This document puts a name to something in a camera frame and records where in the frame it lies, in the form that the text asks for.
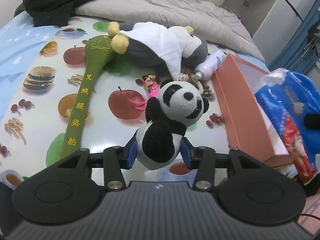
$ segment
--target beige quilt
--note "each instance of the beige quilt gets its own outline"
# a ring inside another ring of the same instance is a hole
[[[207,41],[264,61],[238,17],[208,0],[96,0],[78,7],[76,14],[166,27],[189,25]]]

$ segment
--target metal screw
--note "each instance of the metal screw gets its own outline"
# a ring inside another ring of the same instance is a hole
[[[201,180],[196,183],[196,187],[199,189],[207,189],[211,187],[211,183],[206,180]]]
[[[112,180],[108,182],[107,187],[111,189],[119,189],[123,187],[123,184],[119,180]]]

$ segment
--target gray ribbed panel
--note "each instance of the gray ribbed panel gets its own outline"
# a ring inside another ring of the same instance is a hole
[[[209,193],[186,182],[132,182],[106,195],[98,209],[74,223],[45,227],[23,222],[8,240],[305,240],[296,223],[262,228],[241,223]]]

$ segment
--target chinese character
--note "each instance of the chinese character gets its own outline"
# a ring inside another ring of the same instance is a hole
[[[79,121],[78,119],[74,119],[74,120],[72,121],[71,126],[76,126],[76,127],[78,127],[79,125],[81,125],[81,124],[80,124],[80,121]]]
[[[92,80],[91,79],[92,75],[91,74],[87,74],[87,77],[85,79],[89,79],[89,80]]]
[[[78,103],[76,108],[82,109],[83,110],[84,103]]]
[[[89,90],[88,88],[82,88],[82,89],[81,89],[81,93],[86,93],[86,94],[88,94],[88,90]]]
[[[70,139],[68,140],[68,145],[76,146],[76,142],[76,138],[70,137]]]

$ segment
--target plastic bag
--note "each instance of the plastic bag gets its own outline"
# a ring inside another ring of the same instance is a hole
[[[255,97],[308,184],[320,172],[320,131],[304,126],[307,114],[320,113],[317,88],[305,75],[279,68],[261,78]]]

